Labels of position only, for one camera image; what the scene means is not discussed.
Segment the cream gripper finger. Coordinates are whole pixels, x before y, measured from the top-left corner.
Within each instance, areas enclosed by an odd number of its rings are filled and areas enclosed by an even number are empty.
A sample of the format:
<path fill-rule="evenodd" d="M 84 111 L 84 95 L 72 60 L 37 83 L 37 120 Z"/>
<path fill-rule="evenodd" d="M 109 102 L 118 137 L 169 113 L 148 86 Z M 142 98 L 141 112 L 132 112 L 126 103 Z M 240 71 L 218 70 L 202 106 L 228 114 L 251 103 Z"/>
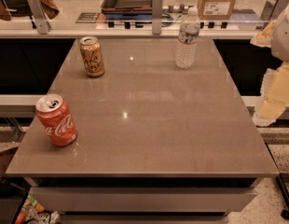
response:
<path fill-rule="evenodd" d="M 265 97 L 258 97 L 253 114 L 253 122 L 259 127 L 268 127 L 284 112 L 285 106 L 271 103 Z"/>
<path fill-rule="evenodd" d="M 260 33 L 255 35 L 251 40 L 250 43 L 254 46 L 261 47 L 261 48 L 270 48 L 271 47 L 271 37 L 273 28 L 276 21 L 270 22 Z"/>

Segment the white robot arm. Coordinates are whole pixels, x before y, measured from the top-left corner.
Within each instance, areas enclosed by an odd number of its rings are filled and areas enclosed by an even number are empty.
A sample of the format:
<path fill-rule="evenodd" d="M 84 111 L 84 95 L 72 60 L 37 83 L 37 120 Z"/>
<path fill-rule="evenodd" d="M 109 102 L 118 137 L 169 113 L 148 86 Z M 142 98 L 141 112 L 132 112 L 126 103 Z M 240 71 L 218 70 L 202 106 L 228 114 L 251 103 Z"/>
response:
<path fill-rule="evenodd" d="M 268 68 L 263 76 L 260 96 L 256 100 L 253 122 L 267 127 L 275 122 L 289 105 L 289 4 L 250 43 L 271 48 L 273 57 L 282 61 L 276 70 Z"/>

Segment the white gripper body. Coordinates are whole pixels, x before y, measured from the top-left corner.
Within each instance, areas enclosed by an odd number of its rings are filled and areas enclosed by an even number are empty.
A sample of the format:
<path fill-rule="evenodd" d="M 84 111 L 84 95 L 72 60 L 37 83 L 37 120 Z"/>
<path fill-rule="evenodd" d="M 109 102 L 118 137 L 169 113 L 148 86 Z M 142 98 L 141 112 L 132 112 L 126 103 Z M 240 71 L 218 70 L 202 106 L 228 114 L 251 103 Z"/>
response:
<path fill-rule="evenodd" d="M 261 86 L 262 106 L 289 105 L 289 62 L 274 70 L 268 68 Z"/>

